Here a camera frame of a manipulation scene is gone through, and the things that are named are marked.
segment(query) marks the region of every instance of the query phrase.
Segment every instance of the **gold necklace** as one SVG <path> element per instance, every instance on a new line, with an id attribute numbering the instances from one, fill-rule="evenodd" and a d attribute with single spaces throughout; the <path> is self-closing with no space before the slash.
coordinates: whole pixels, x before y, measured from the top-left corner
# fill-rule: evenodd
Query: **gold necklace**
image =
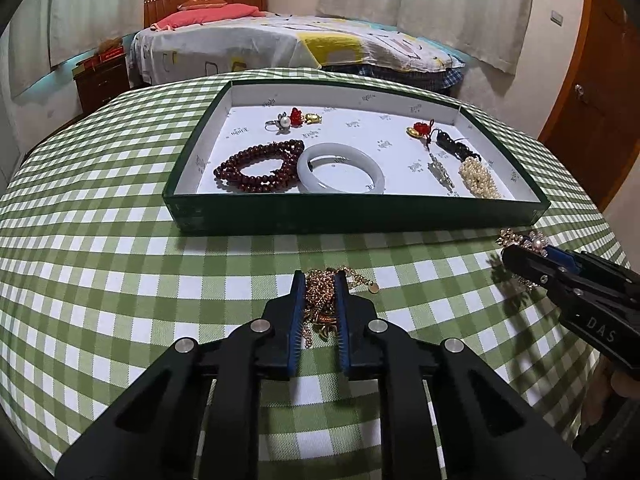
<path id="1" fill-rule="evenodd" d="M 344 271 L 347 278 L 349 290 L 359 286 L 367 285 L 371 294 L 377 294 L 380 287 L 376 282 L 365 278 L 363 275 L 354 272 L 347 266 L 337 269 L 327 267 L 326 270 L 311 269 L 306 273 L 306 295 L 305 295 L 305 316 L 303 326 L 303 336 L 305 337 L 305 348 L 311 348 L 313 328 L 324 340 L 329 339 L 329 334 L 338 333 L 337 321 L 335 319 L 335 287 L 334 276 Z"/>

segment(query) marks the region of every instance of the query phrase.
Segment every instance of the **light switch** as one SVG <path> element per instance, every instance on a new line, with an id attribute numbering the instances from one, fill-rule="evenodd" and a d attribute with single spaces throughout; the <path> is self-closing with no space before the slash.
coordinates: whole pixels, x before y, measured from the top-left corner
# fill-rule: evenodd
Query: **light switch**
<path id="1" fill-rule="evenodd" d="M 562 22 L 564 22 L 564 17 L 559 12 L 551 11 L 551 21 L 556 25 L 560 25 L 562 27 Z"/>

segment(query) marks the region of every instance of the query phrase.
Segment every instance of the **human hand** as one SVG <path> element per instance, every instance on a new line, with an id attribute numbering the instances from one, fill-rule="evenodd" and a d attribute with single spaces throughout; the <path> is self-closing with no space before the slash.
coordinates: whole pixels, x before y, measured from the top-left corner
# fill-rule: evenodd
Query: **human hand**
<path id="1" fill-rule="evenodd" d="M 614 371 L 611 361 L 600 356 L 582 403 L 580 432 L 602 418 L 604 405 L 614 392 L 621 397 L 640 399 L 640 381 L 633 380 L 624 372 Z"/>

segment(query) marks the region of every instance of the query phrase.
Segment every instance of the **nightstand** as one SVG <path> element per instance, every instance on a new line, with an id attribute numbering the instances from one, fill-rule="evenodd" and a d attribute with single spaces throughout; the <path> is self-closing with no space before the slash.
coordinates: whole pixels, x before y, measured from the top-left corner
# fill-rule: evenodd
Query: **nightstand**
<path id="1" fill-rule="evenodd" d="M 130 90 L 124 54 L 87 68 L 74 79 L 85 117 Z"/>

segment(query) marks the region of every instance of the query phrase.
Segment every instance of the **black bead bracelet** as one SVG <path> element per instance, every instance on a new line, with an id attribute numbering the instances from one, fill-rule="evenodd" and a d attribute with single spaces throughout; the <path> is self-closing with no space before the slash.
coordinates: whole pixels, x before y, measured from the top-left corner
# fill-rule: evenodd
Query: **black bead bracelet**
<path id="1" fill-rule="evenodd" d="M 447 132 L 443 132 L 439 128 L 435 128 L 433 131 L 437 132 L 436 144 L 440 146 L 443 150 L 445 150 L 447 153 L 450 153 L 451 155 L 455 156 L 460 162 L 464 162 L 470 156 L 476 158 L 477 160 L 482 161 L 482 157 L 480 155 L 472 152 L 462 142 L 457 142 L 455 140 L 452 140 L 451 137 L 449 137 L 449 134 Z"/>
<path id="2" fill-rule="evenodd" d="M 265 146 L 262 144 L 252 146 L 230 156 L 228 160 L 213 170 L 213 175 L 220 180 L 226 180 L 240 191 L 269 193 L 289 187 L 298 181 L 298 159 L 304 151 L 305 143 L 302 140 L 285 140 L 284 142 L 272 142 Z M 241 168 L 268 158 L 281 158 L 282 166 L 280 169 L 271 171 L 270 175 L 263 176 L 248 176 L 241 173 Z"/>

